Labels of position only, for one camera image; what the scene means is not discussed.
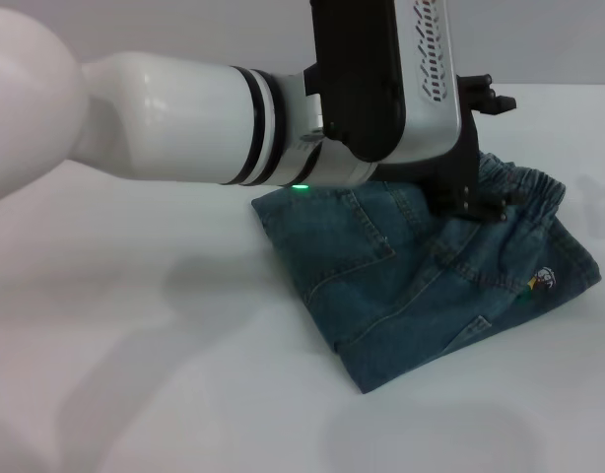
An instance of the white table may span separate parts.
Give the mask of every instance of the white table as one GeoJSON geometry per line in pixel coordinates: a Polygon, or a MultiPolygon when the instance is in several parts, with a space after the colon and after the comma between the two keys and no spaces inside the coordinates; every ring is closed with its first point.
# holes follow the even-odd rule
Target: white table
{"type": "MultiPolygon", "coordinates": [[[[501,86],[605,278],[605,87],[501,86]]],[[[605,471],[605,279],[358,394],[249,207],[76,164],[0,203],[0,473],[605,471]]]]}

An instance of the wall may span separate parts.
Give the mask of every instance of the wall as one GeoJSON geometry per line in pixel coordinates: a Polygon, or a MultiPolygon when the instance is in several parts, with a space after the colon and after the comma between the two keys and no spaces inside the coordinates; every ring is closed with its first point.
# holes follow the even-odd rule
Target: wall
{"type": "MultiPolygon", "coordinates": [[[[605,0],[448,0],[461,74],[605,84],[605,0]]],[[[0,0],[82,60],[117,50],[293,73],[314,62],[307,0],[0,0]]]]}

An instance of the jeans pocket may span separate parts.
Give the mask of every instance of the jeans pocket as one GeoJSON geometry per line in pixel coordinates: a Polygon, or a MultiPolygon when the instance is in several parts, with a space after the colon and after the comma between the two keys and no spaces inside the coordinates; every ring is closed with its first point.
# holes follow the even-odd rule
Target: jeans pocket
{"type": "Polygon", "coordinates": [[[282,190],[252,205],[306,303],[324,284],[395,255],[351,190],[282,190]]]}
{"type": "Polygon", "coordinates": [[[482,315],[474,318],[442,351],[442,355],[448,355],[462,348],[471,345],[472,340],[485,330],[491,328],[493,324],[482,315]]]}

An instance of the robotic arm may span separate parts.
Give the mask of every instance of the robotic arm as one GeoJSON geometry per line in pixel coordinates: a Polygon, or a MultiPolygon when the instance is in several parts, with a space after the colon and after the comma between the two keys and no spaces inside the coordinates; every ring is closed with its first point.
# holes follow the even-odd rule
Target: robotic arm
{"type": "Polygon", "coordinates": [[[81,67],[0,9],[0,198],[71,159],[143,180],[421,185],[433,210],[479,202],[471,110],[515,108],[456,78],[445,0],[313,0],[317,64],[294,76],[116,54],[81,67]]]}

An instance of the denim jeans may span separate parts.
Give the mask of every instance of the denim jeans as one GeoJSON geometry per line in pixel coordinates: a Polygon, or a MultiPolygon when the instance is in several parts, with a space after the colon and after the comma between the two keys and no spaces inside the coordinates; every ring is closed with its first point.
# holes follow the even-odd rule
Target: denim jeans
{"type": "Polygon", "coordinates": [[[255,200],[315,324],[364,393],[534,319],[600,281],[556,218],[566,189],[483,155],[480,191],[521,195],[505,223],[444,219],[419,187],[284,189],[255,200]]]}

